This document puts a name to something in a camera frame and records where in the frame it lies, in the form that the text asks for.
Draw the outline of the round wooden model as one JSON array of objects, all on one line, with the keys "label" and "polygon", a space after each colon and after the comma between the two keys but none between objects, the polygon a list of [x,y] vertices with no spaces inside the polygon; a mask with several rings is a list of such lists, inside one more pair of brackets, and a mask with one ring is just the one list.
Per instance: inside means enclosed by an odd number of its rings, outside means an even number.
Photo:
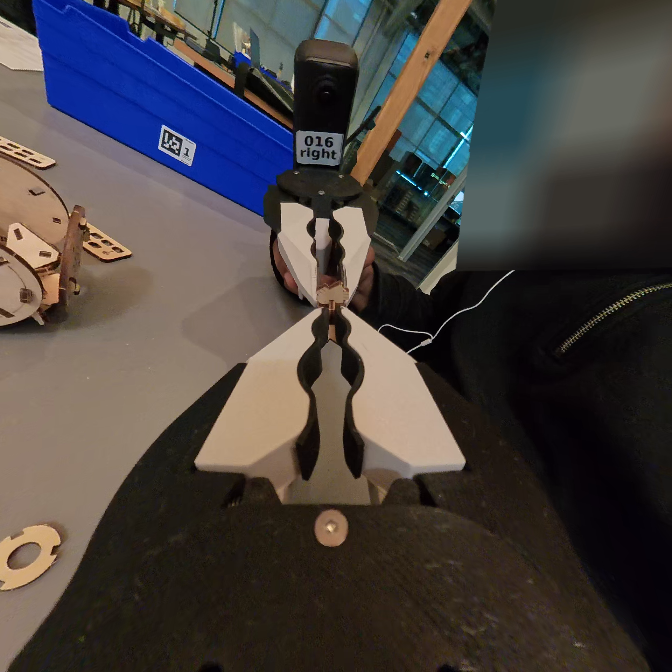
[{"label": "round wooden model", "polygon": [[1,327],[67,318],[88,239],[85,208],[70,211],[40,176],[1,157]]}]

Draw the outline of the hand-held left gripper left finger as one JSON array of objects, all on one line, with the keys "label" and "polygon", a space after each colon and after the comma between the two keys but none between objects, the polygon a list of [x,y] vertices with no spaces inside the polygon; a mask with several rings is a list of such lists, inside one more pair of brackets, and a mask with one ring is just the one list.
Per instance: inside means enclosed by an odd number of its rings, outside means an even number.
[{"label": "hand-held left gripper left finger", "polygon": [[267,478],[285,501],[300,474],[295,445],[309,411],[297,368],[321,313],[313,310],[248,359],[195,459],[198,470]]}]

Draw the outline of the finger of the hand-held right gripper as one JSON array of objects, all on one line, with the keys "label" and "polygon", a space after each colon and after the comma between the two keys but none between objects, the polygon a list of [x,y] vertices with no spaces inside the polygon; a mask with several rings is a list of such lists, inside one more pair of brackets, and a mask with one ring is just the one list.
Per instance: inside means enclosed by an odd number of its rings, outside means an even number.
[{"label": "finger of the hand-held right gripper", "polygon": [[330,218],[330,275],[348,288],[354,297],[370,246],[364,211],[360,207],[340,207]]},{"label": "finger of the hand-held right gripper", "polygon": [[330,283],[330,218],[298,203],[281,203],[280,254],[298,285],[298,297],[317,303],[317,288]]}]

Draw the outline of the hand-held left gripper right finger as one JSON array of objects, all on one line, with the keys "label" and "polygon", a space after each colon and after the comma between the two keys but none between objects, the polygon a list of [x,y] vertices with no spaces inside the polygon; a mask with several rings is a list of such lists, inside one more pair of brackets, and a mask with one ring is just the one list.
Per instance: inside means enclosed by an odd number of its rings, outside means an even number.
[{"label": "hand-held left gripper right finger", "polygon": [[355,468],[372,502],[382,503],[399,478],[462,471],[466,458],[413,357],[349,309],[339,317],[341,362],[351,351],[356,361],[349,409],[363,454]]}]

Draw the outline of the slotted wooden strip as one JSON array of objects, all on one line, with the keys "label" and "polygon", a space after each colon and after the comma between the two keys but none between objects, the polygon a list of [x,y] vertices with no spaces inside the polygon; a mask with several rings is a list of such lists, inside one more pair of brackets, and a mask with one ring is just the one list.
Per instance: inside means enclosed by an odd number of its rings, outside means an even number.
[{"label": "slotted wooden strip", "polygon": [[18,161],[37,170],[48,170],[56,166],[56,160],[1,136],[1,156]]},{"label": "slotted wooden strip", "polygon": [[86,223],[88,238],[83,242],[83,250],[103,263],[112,263],[132,256],[129,248],[121,245],[92,223]]}]

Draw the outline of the slanted wooden beam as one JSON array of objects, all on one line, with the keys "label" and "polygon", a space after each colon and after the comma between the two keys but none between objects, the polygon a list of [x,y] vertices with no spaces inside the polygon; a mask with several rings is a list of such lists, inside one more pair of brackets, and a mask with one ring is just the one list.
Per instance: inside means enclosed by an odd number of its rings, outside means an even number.
[{"label": "slanted wooden beam", "polygon": [[470,1],[439,1],[357,152],[351,176],[363,186],[445,50]]}]

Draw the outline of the person's right hand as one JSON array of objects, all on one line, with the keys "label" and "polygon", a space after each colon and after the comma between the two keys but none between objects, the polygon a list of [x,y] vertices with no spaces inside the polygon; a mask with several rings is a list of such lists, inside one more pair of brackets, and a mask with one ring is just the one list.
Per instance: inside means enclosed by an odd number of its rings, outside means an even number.
[{"label": "person's right hand", "polygon": [[[276,234],[271,232],[269,242],[270,257],[274,269],[273,272],[275,273],[276,278],[279,280],[280,284],[286,290],[298,296],[298,285],[280,254],[279,245],[276,239]],[[375,250],[373,246],[369,246],[362,274],[357,285],[357,290],[349,303],[349,309],[358,315],[363,314],[364,310],[367,308],[370,302],[372,293],[376,287],[376,283],[378,282],[379,275],[380,273],[376,264]]]}]

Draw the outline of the small wooden model piece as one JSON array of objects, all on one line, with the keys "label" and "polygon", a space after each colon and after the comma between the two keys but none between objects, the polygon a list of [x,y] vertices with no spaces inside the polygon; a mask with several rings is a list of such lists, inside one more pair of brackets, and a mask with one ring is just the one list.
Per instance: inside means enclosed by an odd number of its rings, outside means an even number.
[{"label": "small wooden model piece", "polygon": [[347,307],[350,301],[348,288],[340,280],[320,285],[316,291],[317,305],[326,308],[329,314],[329,340],[337,342],[337,309]]}]

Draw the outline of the white paper sheet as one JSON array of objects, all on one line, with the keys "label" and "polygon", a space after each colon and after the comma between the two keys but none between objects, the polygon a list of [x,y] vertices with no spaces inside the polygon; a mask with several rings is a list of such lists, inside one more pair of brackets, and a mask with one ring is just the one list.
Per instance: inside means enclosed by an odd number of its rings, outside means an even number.
[{"label": "white paper sheet", "polygon": [[38,38],[1,17],[1,63],[12,71],[44,72]]}]

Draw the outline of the person's black jacket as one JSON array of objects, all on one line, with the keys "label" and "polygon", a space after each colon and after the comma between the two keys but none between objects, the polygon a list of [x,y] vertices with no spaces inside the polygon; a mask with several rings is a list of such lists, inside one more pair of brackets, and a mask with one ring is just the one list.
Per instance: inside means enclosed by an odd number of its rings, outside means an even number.
[{"label": "person's black jacket", "polygon": [[475,273],[456,383],[542,473],[590,573],[671,670],[671,269]]}]

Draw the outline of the blue plastic bin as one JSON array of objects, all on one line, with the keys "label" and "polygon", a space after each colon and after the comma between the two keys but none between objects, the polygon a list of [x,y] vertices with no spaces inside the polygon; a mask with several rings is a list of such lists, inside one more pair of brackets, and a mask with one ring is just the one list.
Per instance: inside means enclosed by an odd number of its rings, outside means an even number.
[{"label": "blue plastic bin", "polygon": [[292,133],[84,1],[33,1],[49,105],[262,215]]}]

